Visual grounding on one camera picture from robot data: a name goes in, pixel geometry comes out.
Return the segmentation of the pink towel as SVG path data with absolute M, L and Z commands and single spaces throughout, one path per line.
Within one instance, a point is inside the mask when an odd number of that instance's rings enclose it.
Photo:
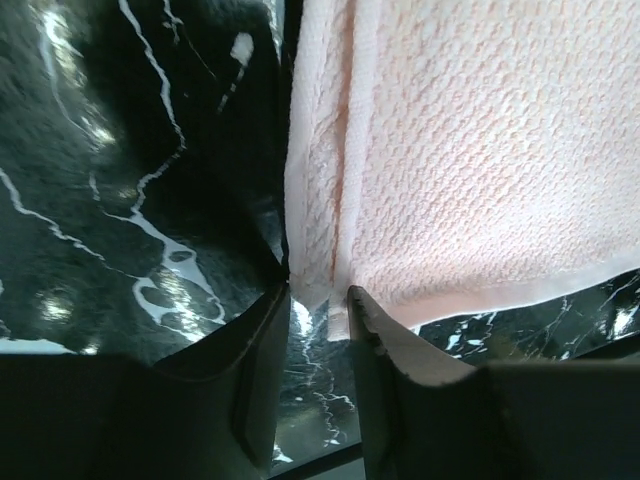
M 349 335 L 639 266 L 635 1 L 307 1 L 285 168 L 290 284 Z

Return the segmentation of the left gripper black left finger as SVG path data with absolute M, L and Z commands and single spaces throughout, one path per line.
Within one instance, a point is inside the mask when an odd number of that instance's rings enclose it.
M 5 479 L 264 479 L 290 293 L 152 366 L 123 355 L 5 354 Z

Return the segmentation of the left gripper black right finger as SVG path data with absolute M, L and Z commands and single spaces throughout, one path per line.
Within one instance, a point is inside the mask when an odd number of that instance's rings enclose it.
M 370 479 L 635 479 L 639 366 L 453 358 L 348 292 Z

